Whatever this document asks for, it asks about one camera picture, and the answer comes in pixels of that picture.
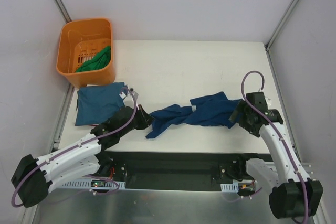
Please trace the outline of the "dark blue t shirt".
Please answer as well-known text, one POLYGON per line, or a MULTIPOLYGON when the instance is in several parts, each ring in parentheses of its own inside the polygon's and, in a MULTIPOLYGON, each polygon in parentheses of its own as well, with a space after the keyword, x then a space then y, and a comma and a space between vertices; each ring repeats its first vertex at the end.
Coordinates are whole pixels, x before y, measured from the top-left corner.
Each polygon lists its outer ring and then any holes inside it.
POLYGON ((171 125, 224 126, 232 128, 236 122, 229 120, 241 100, 230 100, 221 91, 216 94, 193 98, 189 106, 173 104, 150 114, 154 118, 152 131, 146 136, 154 139, 171 125))

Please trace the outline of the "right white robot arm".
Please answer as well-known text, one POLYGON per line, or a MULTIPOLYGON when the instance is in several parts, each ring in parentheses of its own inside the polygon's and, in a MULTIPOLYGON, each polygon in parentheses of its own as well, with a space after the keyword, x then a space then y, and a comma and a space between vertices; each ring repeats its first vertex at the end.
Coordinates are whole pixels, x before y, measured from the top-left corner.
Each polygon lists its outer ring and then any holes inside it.
POLYGON ((316 214, 323 187, 311 179, 293 149, 287 144, 284 121, 277 110, 268 109, 263 92, 244 95, 229 118, 249 134, 266 143, 275 170, 268 167, 257 154, 241 154, 233 177, 252 177, 268 194, 272 214, 277 219, 291 218, 302 222, 316 214))

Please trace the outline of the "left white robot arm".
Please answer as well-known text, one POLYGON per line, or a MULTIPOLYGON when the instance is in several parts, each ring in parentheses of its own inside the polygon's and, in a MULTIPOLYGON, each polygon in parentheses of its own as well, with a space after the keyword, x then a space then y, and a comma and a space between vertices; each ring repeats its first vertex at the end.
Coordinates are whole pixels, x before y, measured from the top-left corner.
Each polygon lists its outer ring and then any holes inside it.
POLYGON ((123 106, 68 147, 38 158, 24 156, 11 178, 15 188, 12 206, 29 208, 66 182, 95 173, 108 175, 111 160, 104 151, 118 144, 129 132, 148 128, 153 120, 140 105, 123 106))

